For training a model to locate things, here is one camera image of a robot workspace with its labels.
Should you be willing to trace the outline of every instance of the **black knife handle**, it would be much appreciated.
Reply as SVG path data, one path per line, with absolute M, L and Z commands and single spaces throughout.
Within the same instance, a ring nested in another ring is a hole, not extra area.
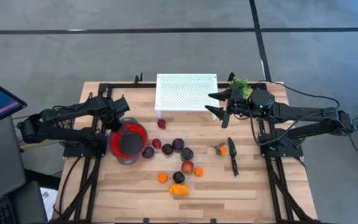
M 236 158 L 234 156 L 231 157 L 231 166 L 233 168 L 233 173 L 235 177 L 240 176 L 239 174 L 239 169 L 237 167 L 237 162 L 236 162 Z

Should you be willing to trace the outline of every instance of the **small orange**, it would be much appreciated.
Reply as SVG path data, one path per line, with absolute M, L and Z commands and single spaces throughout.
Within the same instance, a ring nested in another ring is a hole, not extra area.
M 196 176 L 202 176 L 203 175 L 203 173 L 204 173 L 204 170 L 203 170 L 203 168 L 196 168 L 195 170 L 194 170 L 194 174 L 196 174 Z
M 222 155 L 226 155 L 226 151 L 227 151 L 226 147 L 221 146 L 219 149 L 221 150 Z
M 167 181 L 168 177 L 166 174 L 164 173 L 161 173 L 161 174 L 158 174 L 158 181 L 160 183 L 165 183 Z

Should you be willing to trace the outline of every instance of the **kitchen knife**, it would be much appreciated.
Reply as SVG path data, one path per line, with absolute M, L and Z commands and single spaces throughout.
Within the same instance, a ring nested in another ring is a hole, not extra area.
M 240 174 L 236 162 L 236 155 L 237 155 L 236 146 L 234 145 L 234 142 L 230 137 L 227 139 L 227 143 L 229 144 L 229 152 L 231 156 L 231 166 L 233 168 L 233 173 L 235 177 L 238 177 Z

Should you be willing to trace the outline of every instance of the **wooden table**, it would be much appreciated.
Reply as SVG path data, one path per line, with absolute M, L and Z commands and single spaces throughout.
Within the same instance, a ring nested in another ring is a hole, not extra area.
M 90 92 L 97 95 L 99 84 L 86 82 L 80 101 L 84 102 Z M 277 102 L 288 104 L 284 87 L 270 83 L 267 86 Z M 181 167 L 178 153 L 167 158 L 157 149 L 154 158 L 141 157 L 135 164 L 124 166 L 107 152 L 101 162 L 92 222 L 142 222 L 143 218 L 162 223 L 208 223 L 211 218 L 231 223 L 275 222 L 265 160 L 252 138 L 249 120 L 239 121 L 232 116 L 229 127 L 222 129 L 221 122 L 212 121 L 210 113 L 165 112 L 163 118 L 167 121 L 167 128 L 161 130 L 157 127 L 154 111 L 154 88 L 115 89 L 112 98 L 116 100 L 122 94 L 131 108 L 125 116 L 135 117 L 146 128 L 149 143 L 153 138 L 161 139 L 163 144 L 183 138 L 186 146 L 195 152 L 193 162 L 195 167 L 204 169 L 204 176 L 186 175 L 185 184 L 189 185 L 190 194 L 172 196 L 168 188 L 173 183 L 172 174 Z M 91 121 L 90 116 L 77 118 L 74 127 L 90 126 Z M 277 127 L 287 128 L 290 124 L 279 124 Z M 236 144 L 238 178 L 233 176 L 230 156 L 219 157 L 213 148 L 208 147 L 226 142 L 227 137 L 231 137 Z M 74 161 L 75 158 L 66 161 L 62 180 L 65 180 Z M 68 179 L 64 208 L 78 192 L 83 163 L 84 159 L 81 159 Z M 290 193 L 306 214 L 317 218 L 305 168 L 293 158 L 283 158 L 283 164 Z M 157 181 L 160 172 L 168 174 L 165 184 Z M 57 208 L 62 185 L 63 181 L 60 183 Z M 282 217 L 285 218 L 281 194 L 279 197 Z M 82 218 L 85 217 L 87 204 L 88 194 L 83 201 Z

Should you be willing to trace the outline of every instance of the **floor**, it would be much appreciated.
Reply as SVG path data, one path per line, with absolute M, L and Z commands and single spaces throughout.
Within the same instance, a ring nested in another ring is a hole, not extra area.
M 254 28 L 253 0 L 0 0 L 0 30 L 135 29 L 164 27 Z M 256 0 L 265 48 L 264 71 L 255 32 L 165 34 L 0 34 L 0 85 L 24 99 L 25 116 L 79 99 L 85 81 L 128 81 L 143 72 L 230 72 L 338 99 L 358 116 L 357 32 L 264 32 L 264 28 L 358 27 L 357 0 Z M 288 91 L 293 106 L 331 102 Z M 358 147 L 358 132 L 354 134 Z M 358 153 L 349 138 L 308 138 L 303 145 L 319 219 L 358 223 Z M 27 168 L 55 174 L 62 148 L 23 153 Z

